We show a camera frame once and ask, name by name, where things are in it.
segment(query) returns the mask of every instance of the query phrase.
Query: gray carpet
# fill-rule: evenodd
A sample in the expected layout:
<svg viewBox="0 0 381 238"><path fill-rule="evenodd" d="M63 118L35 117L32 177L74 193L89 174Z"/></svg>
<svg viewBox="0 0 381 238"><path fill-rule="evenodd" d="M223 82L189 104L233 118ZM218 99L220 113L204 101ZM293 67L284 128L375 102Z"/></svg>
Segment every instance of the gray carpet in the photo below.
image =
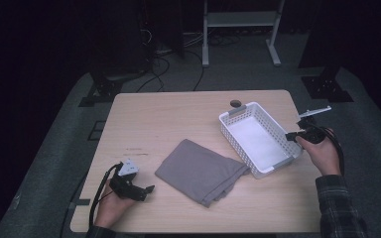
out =
<svg viewBox="0 0 381 238"><path fill-rule="evenodd" d="M300 113L307 109L332 107L316 117L319 124L332 128L338 135L345 154L346 180L354 204L369 227L370 237L381 237L381 112L364 90L360 80L342 69L337 75L341 87L354 102L329 103L310 99L301 76L318 75L321 68L298 69L308 35L277 37L277 51L282 61L274 67L267 48L266 36L241 37L228 47L210 47L210 67L196 90L286 89ZM200 55L200 46L187 48ZM170 64L160 76L140 91L191 91L202 73L199 59L186 53L163 57ZM167 68L164 60L155 59L154 73ZM147 73L124 84L122 93L135 92L154 77ZM18 205L11 206L0 224L0 237L83 237L69 230L72 209L70 201L92 161L97 141L88 136L94 123L105 120L110 103L78 107L92 85L89 74L80 78L66 99L19 189ZM318 234L278 234L280 238L310 237Z"/></svg>

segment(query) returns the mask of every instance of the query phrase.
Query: wooden table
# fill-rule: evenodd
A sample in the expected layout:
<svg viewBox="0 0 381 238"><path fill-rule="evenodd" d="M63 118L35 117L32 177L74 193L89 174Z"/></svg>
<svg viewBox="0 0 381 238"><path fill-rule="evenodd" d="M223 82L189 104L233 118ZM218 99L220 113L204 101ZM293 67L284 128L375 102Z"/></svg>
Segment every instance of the wooden table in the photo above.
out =
<svg viewBox="0 0 381 238"><path fill-rule="evenodd" d="M80 199L91 199L104 173L130 158L139 168L135 185L155 185L114 229L126 233L318 232L318 170L304 152L265 178L240 178L234 189L206 208L155 176L155 170L183 139L241 159L220 132L218 116L230 101L258 102L287 131L299 130L298 111L288 91L202 91L126 93L116 96ZM77 206L70 228L88 229L89 205Z"/></svg>

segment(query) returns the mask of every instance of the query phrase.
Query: basket handle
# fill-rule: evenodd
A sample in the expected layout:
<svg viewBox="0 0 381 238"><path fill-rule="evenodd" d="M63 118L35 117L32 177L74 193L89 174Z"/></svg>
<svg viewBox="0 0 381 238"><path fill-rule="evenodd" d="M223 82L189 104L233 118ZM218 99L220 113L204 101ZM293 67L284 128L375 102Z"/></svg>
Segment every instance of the basket handle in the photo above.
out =
<svg viewBox="0 0 381 238"><path fill-rule="evenodd" d="M247 108L246 105L239 106L239 107L237 107L237 108L234 108L234 109L232 109L232 110L229 110L229 111L228 111L228 115L231 117L231 116L233 116L234 114L237 114L237 113L239 113L239 112L241 112L241 111L243 111L243 110L246 110L246 108Z"/></svg>

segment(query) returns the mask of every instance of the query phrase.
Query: plaid sleeve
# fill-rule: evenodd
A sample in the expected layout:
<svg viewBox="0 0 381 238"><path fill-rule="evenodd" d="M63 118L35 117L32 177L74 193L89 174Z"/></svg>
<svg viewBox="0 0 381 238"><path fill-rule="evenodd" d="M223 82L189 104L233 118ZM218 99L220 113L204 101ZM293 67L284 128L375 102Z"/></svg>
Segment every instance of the plaid sleeve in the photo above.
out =
<svg viewBox="0 0 381 238"><path fill-rule="evenodd" d="M321 236L367 237L365 223L352 205L344 178L324 176L317 178L316 183Z"/></svg>

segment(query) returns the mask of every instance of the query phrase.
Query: sleeve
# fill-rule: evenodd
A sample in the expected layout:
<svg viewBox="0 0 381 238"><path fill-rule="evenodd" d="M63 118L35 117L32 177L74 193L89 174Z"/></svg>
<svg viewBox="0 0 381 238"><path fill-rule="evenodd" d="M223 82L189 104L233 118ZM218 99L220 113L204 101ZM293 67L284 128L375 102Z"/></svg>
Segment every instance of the sleeve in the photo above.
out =
<svg viewBox="0 0 381 238"><path fill-rule="evenodd" d="M85 238L114 238L116 232L99 226L91 226L86 233Z"/></svg>
<svg viewBox="0 0 381 238"><path fill-rule="evenodd" d="M353 207L341 176L317 178L320 233L322 237L367 237L366 225Z"/></svg>

